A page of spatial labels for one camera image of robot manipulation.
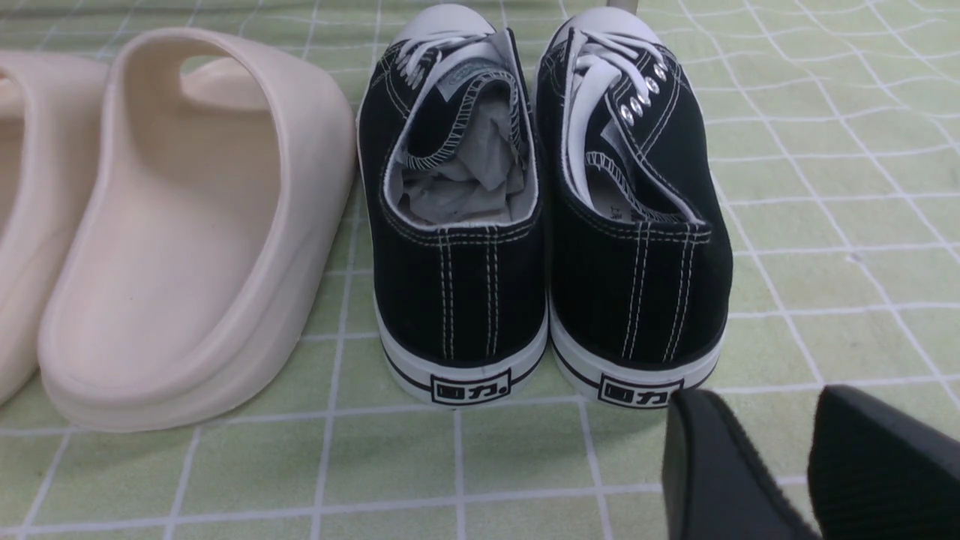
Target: slide sandal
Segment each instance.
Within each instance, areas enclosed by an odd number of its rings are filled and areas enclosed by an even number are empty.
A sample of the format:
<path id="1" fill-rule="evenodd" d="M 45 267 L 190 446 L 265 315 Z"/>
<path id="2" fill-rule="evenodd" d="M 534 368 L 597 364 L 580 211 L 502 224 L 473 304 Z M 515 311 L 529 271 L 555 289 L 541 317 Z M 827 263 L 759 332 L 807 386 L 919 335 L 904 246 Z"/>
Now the slide sandal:
<path id="1" fill-rule="evenodd" d="M 960 538 L 960 442 L 856 388 L 820 395 L 807 482 L 829 540 Z"/>
<path id="2" fill-rule="evenodd" d="M 36 370 L 40 317 L 97 176 L 107 67 L 0 51 L 0 404 Z"/>
<path id="3" fill-rule="evenodd" d="M 221 57 L 181 74 L 185 61 Z M 43 384 L 71 422 L 160 430 L 251 398 L 296 346 L 355 171 L 320 68 L 168 28 L 117 55 L 101 168 L 43 318 Z"/>
<path id="4" fill-rule="evenodd" d="M 819 540 L 783 496 L 724 401 L 681 390 L 667 408 L 663 498 L 670 540 Z"/>

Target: sneaker pair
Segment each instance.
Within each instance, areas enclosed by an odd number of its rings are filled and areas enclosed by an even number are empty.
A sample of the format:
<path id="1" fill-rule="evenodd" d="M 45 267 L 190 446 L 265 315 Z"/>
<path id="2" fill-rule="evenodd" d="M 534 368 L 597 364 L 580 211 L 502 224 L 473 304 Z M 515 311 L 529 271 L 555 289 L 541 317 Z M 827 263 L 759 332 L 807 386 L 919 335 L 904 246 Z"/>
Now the sneaker pair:
<path id="1" fill-rule="evenodd" d="M 581 393 L 665 406 L 716 365 L 731 290 L 699 105 L 615 8 L 562 25 L 535 88 L 513 32 L 458 5 L 377 64 L 357 127 L 390 370 L 427 403 L 501 400 L 549 329 Z"/>

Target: white shoelace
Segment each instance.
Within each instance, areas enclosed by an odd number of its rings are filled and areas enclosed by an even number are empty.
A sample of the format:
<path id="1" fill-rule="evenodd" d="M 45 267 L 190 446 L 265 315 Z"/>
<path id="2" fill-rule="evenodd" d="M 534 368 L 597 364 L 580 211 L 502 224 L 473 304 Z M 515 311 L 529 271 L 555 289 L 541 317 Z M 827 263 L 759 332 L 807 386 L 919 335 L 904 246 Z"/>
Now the white shoelace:
<path id="1" fill-rule="evenodd" d="M 580 50 L 574 65 L 568 158 L 573 188 L 581 200 L 593 208 L 584 163 L 590 115 L 603 99 L 607 89 L 616 85 L 624 75 L 630 78 L 636 90 L 636 96 L 630 98 L 630 106 L 621 106 L 619 111 L 629 125 L 634 125 L 635 117 L 642 116 L 643 107 L 650 105 L 650 94 L 660 93 L 657 81 L 644 77 L 636 68 L 634 62 L 640 56 L 637 49 L 653 55 L 657 61 L 654 72 L 661 81 L 666 80 L 667 70 L 663 54 L 650 41 L 599 32 L 582 33 L 591 42 Z"/>
<path id="2" fill-rule="evenodd" d="M 485 36 L 485 34 L 476 34 L 474 32 L 444 31 L 428 36 L 412 37 L 400 47 L 400 52 L 396 55 L 396 65 L 397 67 L 402 67 L 407 84 L 416 88 L 423 82 L 425 72 L 422 66 L 420 66 L 420 61 L 423 59 L 423 56 L 426 55 L 427 51 L 463 41 L 473 41 Z M 442 58 L 443 53 L 437 57 L 437 62 Z"/>

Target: metal eyelet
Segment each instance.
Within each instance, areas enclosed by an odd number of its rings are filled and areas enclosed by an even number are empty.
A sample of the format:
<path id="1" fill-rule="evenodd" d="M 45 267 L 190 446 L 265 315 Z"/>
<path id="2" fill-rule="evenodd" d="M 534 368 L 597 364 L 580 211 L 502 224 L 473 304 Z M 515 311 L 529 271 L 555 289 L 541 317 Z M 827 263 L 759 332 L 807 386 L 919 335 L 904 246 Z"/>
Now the metal eyelet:
<path id="1" fill-rule="evenodd" d="M 659 94 L 659 93 L 660 93 L 660 85 L 657 84 L 657 81 L 654 81 L 654 80 L 651 79 L 650 77 L 644 78 L 644 81 L 645 81 L 646 84 L 647 84 L 647 89 L 649 89 L 651 92 L 653 92 L 653 93 L 655 93 L 655 94 Z"/>
<path id="2" fill-rule="evenodd" d="M 654 75 L 661 81 L 666 81 L 666 66 L 659 62 L 654 64 Z"/>
<path id="3" fill-rule="evenodd" d="M 637 116 L 643 116 L 643 107 L 640 106 L 640 102 L 638 102 L 633 96 L 630 98 L 630 109 L 633 110 L 634 114 Z"/>
<path id="4" fill-rule="evenodd" d="M 627 125 L 630 125 L 630 126 L 634 125 L 634 116 L 630 114 L 630 110 L 627 109 L 626 105 L 620 106 L 620 116 L 622 116 L 623 119 L 627 121 Z"/>

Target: shoe tongue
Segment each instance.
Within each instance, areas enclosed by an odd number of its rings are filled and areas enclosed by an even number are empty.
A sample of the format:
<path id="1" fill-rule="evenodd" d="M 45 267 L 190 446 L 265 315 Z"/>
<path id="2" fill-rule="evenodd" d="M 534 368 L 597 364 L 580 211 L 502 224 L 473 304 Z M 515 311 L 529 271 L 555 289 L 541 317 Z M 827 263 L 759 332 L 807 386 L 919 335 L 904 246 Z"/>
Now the shoe tongue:
<path id="1" fill-rule="evenodd" d="M 610 110 L 601 101 L 593 110 L 587 125 L 584 165 L 591 177 L 616 186 L 620 196 L 604 190 L 594 196 L 594 207 L 616 221 L 679 222 L 683 217 L 655 187 Z"/>
<path id="2" fill-rule="evenodd" d="M 511 99 L 514 76 L 501 64 L 474 57 L 452 66 L 427 91 L 407 136 L 406 166 L 428 170 L 452 160 L 460 149 L 474 110 L 487 94 L 502 93 L 503 102 Z M 509 111 L 509 116 L 516 114 Z"/>

